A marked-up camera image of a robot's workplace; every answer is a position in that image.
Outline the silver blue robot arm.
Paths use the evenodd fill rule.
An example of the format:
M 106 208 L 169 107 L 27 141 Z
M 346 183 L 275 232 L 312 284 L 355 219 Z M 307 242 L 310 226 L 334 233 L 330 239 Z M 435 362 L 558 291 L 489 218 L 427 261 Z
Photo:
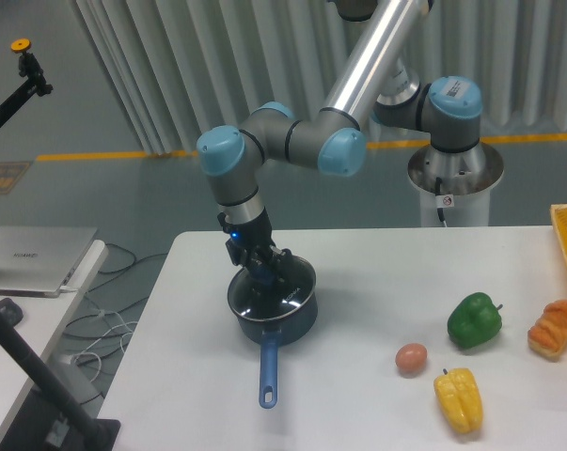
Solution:
M 461 76 L 427 85 L 402 62 L 402 46 L 415 25 L 432 10 L 429 1 L 339 1 L 339 16 L 365 21 L 340 77 L 317 116 L 304 121 L 275 101 L 256 109 L 240 127 L 222 125 L 197 140 L 201 168 L 219 206 L 232 263 L 264 285 L 284 277 L 291 253 L 272 238 L 270 219 L 259 195 L 258 170 L 276 160 L 350 177 L 363 165 L 368 117 L 386 126 L 425 132 L 430 143 L 422 178 L 448 190 L 464 170 L 484 170 L 480 141 L 479 88 Z

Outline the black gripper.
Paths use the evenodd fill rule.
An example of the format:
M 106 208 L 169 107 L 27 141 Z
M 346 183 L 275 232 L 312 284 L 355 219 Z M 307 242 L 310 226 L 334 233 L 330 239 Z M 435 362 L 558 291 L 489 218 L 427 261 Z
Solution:
M 231 223 L 224 212 L 220 212 L 217 218 L 223 232 L 228 235 L 226 248 L 233 265 L 244 266 L 251 279 L 263 286 L 291 278 L 293 254 L 287 248 L 273 247 L 275 242 L 266 209 L 243 224 Z

